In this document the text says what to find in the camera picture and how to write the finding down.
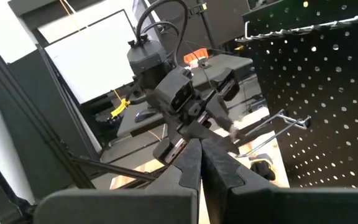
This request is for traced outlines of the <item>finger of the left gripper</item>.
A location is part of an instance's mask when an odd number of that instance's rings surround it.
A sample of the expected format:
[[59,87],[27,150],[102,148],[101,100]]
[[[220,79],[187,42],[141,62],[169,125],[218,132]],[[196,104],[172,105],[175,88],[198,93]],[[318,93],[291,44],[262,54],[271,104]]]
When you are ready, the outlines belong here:
[[206,111],[212,117],[216,124],[223,128],[229,133],[232,142],[237,141],[237,134],[239,129],[234,124],[233,120],[228,116],[228,111],[226,105],[224,104],[222,98],[215,94],[206,104]]
[[210,139],[223,151],[239,154],[239,148],[231,141],[229,137],[222,137],[197,121],[192,121],[189,125],[182,127],[179,133],[186,140],[190,139]]

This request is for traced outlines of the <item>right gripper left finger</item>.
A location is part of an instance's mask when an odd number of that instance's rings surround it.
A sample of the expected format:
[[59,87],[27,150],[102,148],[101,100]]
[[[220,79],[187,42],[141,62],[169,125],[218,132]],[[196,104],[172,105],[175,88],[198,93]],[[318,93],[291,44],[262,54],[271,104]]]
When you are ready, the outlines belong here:
[[42,200],[34,223],[197,223],[202,146],[192,139],[144,189],[62,190]]

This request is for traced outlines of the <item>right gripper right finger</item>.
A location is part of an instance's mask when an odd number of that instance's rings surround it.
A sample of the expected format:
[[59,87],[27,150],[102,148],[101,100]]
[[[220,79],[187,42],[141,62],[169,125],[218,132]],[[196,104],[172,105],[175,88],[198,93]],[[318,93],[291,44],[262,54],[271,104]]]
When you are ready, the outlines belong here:
[[358,189],[280,188],[213,139],[204,139],[201,145],[201,177],[211,223],[358,223]]

